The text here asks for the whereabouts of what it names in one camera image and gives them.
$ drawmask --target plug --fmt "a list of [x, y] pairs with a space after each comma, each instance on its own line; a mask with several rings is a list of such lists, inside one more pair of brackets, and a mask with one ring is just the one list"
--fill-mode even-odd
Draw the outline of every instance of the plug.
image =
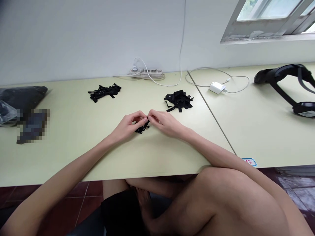
[[136, 66], [135, 63], [134, 63], [134, 66], [133, 66], [132, 70], [133, 70], [133, 71], [138, 71], [138, 68], [137, 68], [137, 66]]
[[226, 87], [218, 82], [212, 82], [212, 84], [209, 87], [209, 90], [212, 92], [215, 92], [216, 94], [223, 92], [227, 92], [225, 89]]

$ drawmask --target foot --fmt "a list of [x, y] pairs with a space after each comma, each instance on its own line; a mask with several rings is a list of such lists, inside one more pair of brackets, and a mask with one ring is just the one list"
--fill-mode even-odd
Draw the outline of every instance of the foot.
[[146, 190], [136, 188], [138, 201], [140, 205], [141, 215], [146, 228], [151, 235], [156, 235], [154, 232], [154, 219], [152, 212], [152, 203], [150, 193]]

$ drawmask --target vr headset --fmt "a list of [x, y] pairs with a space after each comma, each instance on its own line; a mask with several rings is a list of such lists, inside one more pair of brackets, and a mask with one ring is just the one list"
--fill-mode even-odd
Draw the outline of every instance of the vr headset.
[[293, 112], [297, 115], [304, 117], [315, 117], [315, 102], [299, 102], [294, 101], [287, 95], [277, 84], [280, 80], [284, 79], [287, 75], [296, 76], [300, 85], [307, 91], [315, 93], [305, 86], [303, 81], [309, 82], [315, 88], [315, 80], [312, 73], [301, 64], [291, 64], [275, 69], [266, 69], [259, 71], [254, 82], [256, 84], [270, 83], [270, 85], [288, 102], [292, 105]]

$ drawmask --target sticker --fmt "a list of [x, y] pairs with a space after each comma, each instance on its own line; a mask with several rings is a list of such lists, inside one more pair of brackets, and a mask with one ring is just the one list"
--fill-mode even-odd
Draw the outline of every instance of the sticker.
[[315, 116], [315, 111], [306, 111], [306, 112], [299, 113], [299, 115], [312, 117], [312, 116]]
[[257, 166], [255, 160], [253, 158], [242, 158], [244, 161], [246, 161], [248, 164], [251, 164], [252, 166]]

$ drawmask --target black plastic bag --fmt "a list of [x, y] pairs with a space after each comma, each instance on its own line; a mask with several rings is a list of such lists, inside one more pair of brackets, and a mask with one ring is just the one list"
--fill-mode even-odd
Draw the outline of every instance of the black plastic bag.
[[45, 86], [0, 88], [0, 126], [13, 126], [23, 120], [45, 97], [47, 90]]

